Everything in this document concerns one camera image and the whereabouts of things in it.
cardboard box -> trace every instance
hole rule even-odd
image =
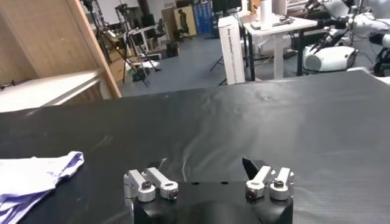
[[[239,36],[238,21],[233,16],[221,18],[218,22],[224,56],[227,84],[245,82],[243,53]]]
[[[124,62],[122,59],[118,59],[110,64],[110,70],[116,82],[123,79],[123,69],[124,69],[123,63]]]

crumpled fabric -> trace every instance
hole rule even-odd
[[[82,152],[59,158],[0,159],[0,223],[17,223],[83,163]]]

computer monitor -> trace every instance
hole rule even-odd
[[[236,8],[240,8],[239,11],[241,11],[242,7],[241,0],[213,0],[213,12],[226,12]]]

desk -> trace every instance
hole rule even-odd
[[[127,170],[169,158],[168,178],[242,181],[242,156],[293,169],[294,223],[388,224],[389,95],[355,71],[2,113],[0,155],[85,155],[20,224],[131,223]]]
[[[0,91],[0,113],[61,105],[101,81],[98,71],[85,71],[10,86]]]
[[[149,52],[149,46],[147,46],[147,39],[146,39],[146,35],[145,35],[145,32],[148,31],[148,30],[152,30],[152,29],[155,29],[157,27],[157,25],[154,25],[154,26],[148,26],[148,27],[144,27],[144,28],[141,28],[141,29],[138,29],[138,30],[134,30],[133,31],[133,35],[136,35],[136,34],[141,34],[142,35],[142,40],[144,41],[144,44],[145,44],[145,52]]]
[[[317,21],[295,18],[294,22],[287,25],[276,26],[271,30],[255,30],[250,26],[250,23],[247,22],[244,24],[245,30],[248,32],[248,42],[249,42],[249,67],[250,67],[250,78],[252,81],[255,80],[255,65],[254,65],[254,52],[253,52],[253,36],[264,36],[264,35],[274,35],[275,47],[274,47],[274,78],[282,79],[284,70],[283,70],[283,35],[286,32],[293,30],[299,31],[299,51],[298,51],[298,68],[297,75],[302,75],[302,60],[303,60],[303,47],[302,47],[302,38],[303,31],[302,29],[314,27],[317,25]]]

tripod stand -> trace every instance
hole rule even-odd
[[[124,60],[124,69],[123,69],[123,79],[122,79],[122,82],[124,83],[125,82],[125,77],[126,77],[126,63],[132,68],[133,71],[136,72],[135,76],[137,76],[140,80],[142,80],[142,82],[145,84],[146,87],[149,87],[149,85],[147,83],[149,82],[145,82],[145,78],[147,76],[147,73],[145,71],[145,68],[143,67],[143,72],[144,72],[144,75],[145,75],[145,78],[140,76],[137,69],[135,69],[133,67],[133,64],[132,62],[129,60],[129,57],[127,55],[127,47],[130,46],[130,43],[129,43],[129,39],[132,39],[131,37],[130,38],[125,38],[125,54],[123,54],[119,49],[116,48],[115,46],[115,43],[109,39],[109,37],[107,37],[105,35],[105,33],[100,29],[99,27],[99,24],[97,22],[97,19],[93,13],[93,2],[95,0],[83,0],[83,3],[85,5],[85,7],[88,9],[89,13],[91,14],[91,17],[92,17],[92,20],[93,20],[93,23],[96,27],[96,39],[97,39],[97,42],[99,43],[101,49],[102,49],[102,52],[104,54],[104,57],[105,59],[107,60],[107,62],[109,63],[112,63],[112,60],[110,58],[110,55],[108,53],[108,50],[104,44],[104,38],[112,45],[113,49],[115,49],[117,51],[117,53],[122,57],[122,59]]]
[[[131,29],[135,30],[135,27],[134,27],[135,25],[132,23],[129,23],[128,17],[130,14],[130,8],[127,6],[127,4],[125,3],[125,4],[118,5],[117,7],[115,7],[115,12],[116,12],[116,16],[118,17],[119,22],[124,27],[124,30],[126,30],[127,33],[130,33],[131,42],[132,42],[132,45],[134,47],[134,51],[135,51],[138,59],[141,61],[141,57],[140,57],[140,54],[138,52],[137,47],[139,47],[141,49],[142,54],[144,55],[144,58],[146,58],[149,61],[149,63],[152,65],[154,71],[155,72],[161,71],[161,69],[158,69],[153,65],[153,63],[151,62],[151,58],[148,56],[146,51],[141,46],[135,44],[133,34],[131,34]]]

